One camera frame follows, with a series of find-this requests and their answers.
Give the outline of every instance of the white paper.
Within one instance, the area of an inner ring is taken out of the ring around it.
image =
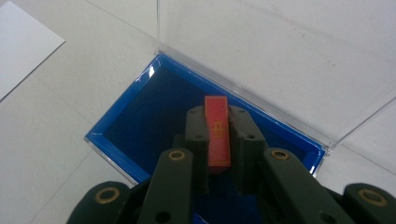
[[[3,4],[0,7],[0,101],[63,42],[12,2]]]

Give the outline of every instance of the red block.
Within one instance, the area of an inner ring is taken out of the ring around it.
[[[226,96],[206,96],[205,117],[209,128],[209,174],[219,175],[230,168],[230,135]]]

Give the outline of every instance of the blue container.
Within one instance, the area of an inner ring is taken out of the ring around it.
[[[293,152],[311,174],[318,168],[324,155],[319,142],[165,54],[152,60],[85,138],[140,183],[153,174],[175,135],[184,133],[187,111],[203,105],[206,95],[226,95],[229,105],[249,112],[270,147]],[[211,224],[261,223],[255,198],[237,196],[227,174],[211,178],[209,185],[209,195],[195,198],[196,214]],[[194,223],[204,223],[199,216],[194,216]]]

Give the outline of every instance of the clear acrylic box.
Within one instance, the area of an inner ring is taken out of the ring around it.
[[[250,113],[270,147],[290,150],[314,175],[325,154],[396,97],[396,34],[380,8],[159,0],[156,56],[86,140],[139,183],[183,133],[185,112],[221,94]],[[235,202],[214,202],[238,214],[219,217],[257,222],[254,199]]]

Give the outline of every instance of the black plastic part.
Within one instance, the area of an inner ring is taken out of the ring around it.
[[[68,224],[116,224],[129,200],[128,186],[105,182],[90,189],[73,210]]]
[[[192,179],[194,192],[208,193],[209,130],[203,106],[197,106],[187,112],[185,138],[185,147],[194,155]]]
[[[294,154],[268,148],[262,158],[263,193],[276,196],[285,223],[354,223]]]
[[[257,194],[257,209],[261,215],[262,223],[285,223],[285,215],[276,201],[276,196],[271,193],[270,186],[263,180],[260,181]]]
[[[192,223],[192,153],[185,148],[165,150],[158,161],[138,224]]]
[[[257,194],[260,180],[258,161],[268,145],[249,113],[229,106],[230,150],[233,182],[239,194]]]
[[[345,210],[357,223],[396,223],[396,200],[386,191],[368,184],[346,186]]]
[[[120,224],[134,224],[137,222],[140,211],[142,209],[143,201],[145,200],[146,194],[149,190],[150,182],[151,178],[131,188],[129,201],[125,205],[124,210],[120,216]]]
[[[329,192],[330,195],[332,195],[332,197],[335,199],[336,202],[338,202],[338,204],[342,205],[343,196],[341,194],[339,194],[331,189],[326,189],[326,190],[327,190],[327,192]]]

